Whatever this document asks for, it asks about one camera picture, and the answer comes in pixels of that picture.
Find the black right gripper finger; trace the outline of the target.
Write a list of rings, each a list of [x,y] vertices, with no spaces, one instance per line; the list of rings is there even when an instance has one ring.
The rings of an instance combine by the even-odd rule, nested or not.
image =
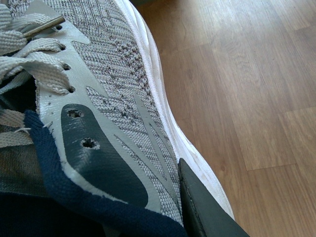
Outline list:
[[[184,228],[190,237],[247,237],[181,158],[178,163]]]

